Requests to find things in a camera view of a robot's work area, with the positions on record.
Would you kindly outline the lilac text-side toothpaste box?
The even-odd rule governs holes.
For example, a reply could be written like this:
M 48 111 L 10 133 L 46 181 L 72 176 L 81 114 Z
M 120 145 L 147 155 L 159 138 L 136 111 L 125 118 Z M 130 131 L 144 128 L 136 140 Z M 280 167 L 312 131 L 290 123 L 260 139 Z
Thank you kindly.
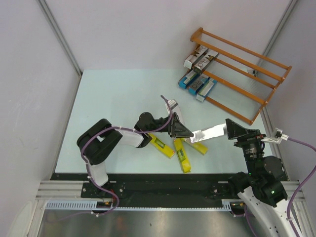
M 227 133 L 226 124 L 219 124 L 214 127 L 197 130 L 193 132 L 193 137 L 190 138 L 191 143 L 201 142 L 204 140 L 224 136 Z

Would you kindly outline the lilac Protefix toothpaste box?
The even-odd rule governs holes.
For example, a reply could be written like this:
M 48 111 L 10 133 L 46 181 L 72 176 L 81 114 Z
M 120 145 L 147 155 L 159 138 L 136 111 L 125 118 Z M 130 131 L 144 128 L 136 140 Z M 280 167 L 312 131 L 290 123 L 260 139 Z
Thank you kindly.
M 170 106 L 169 105 L 166 105 L 166 109 L 167 109 L 167 111 L 168 111 L 168 113 L 170 113 Z M 177 113 L 177 115 L 179 116 L 179 119 L 180 119 L 180 122 L 183 124 L 183 125 L 185 125 L 185 122 L 184 122 L 184 119 L 183 119 L 183 116 L 182 116 L 182 112 L 181 112 L 181 109 L 180 109 L 180 106 L 179 106 L 179 104 L 178 104 L 178 106 L 175 108 L 175 109 L 173 109 L 173 110 L 171 110 L 172 112 L 176 112 Z

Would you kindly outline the blue toothpaste box with barcode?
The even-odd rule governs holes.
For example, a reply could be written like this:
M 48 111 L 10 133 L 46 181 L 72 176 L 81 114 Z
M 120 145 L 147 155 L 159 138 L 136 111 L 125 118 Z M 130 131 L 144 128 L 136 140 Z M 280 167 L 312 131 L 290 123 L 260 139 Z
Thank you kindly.
M 180 88 L 186 89 L 199 76 L 194 70 L 190 70 L 178 82 Z

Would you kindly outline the silver black R&O charcoal box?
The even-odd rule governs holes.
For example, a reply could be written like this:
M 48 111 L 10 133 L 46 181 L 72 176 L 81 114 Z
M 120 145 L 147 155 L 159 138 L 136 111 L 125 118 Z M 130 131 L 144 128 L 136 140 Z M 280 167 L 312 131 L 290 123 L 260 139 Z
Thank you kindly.
M 196 48 L 193 53 L 191 53 L 184 61 L 184 67 L 191 69 L 192 65 L 204 54 L 208 51 L 208 48 L 204 45 L 200 45 Z

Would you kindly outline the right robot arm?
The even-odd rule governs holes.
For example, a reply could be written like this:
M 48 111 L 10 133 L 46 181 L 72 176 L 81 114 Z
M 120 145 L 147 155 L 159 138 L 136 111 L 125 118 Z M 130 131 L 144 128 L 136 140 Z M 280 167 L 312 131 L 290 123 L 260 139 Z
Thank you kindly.
M 268 138 L 259 129 L 244 128 L 229 118 L 225 123 L 228 139 L 242 149 L 248 169 L 247 173 L 239 172 L 229 178 L 229 195 L 245 203 L 245 209 L 251 211 L 267 236 L 301 237 L 291 208 L 304 182 L 289 197 L 281 182 L 285 178 L 281 159 L 264 155 L 266 143 L 280 144 L 291 138 L 278 128 Z

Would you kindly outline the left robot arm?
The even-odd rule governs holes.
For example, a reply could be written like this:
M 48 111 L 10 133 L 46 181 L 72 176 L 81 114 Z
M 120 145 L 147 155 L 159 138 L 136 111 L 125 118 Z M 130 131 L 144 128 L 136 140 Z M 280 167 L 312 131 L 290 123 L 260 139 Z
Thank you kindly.
M 107 119 L 101 119 L 77 140 L 82 159 L 85 162 L 88 178 L 93 183 L 92 192 L 102 198 L 108 194 L 109 178 L 105 160 L 117 145 L 143 148 L 152 138 L 150 133 L 168 133 L 172 138 L 191 138 L 194 134 L 187 129 L 176 112 L 165 118 L 155 119 L 151 113 L 139 116 L 133 129 L 112 126 Z

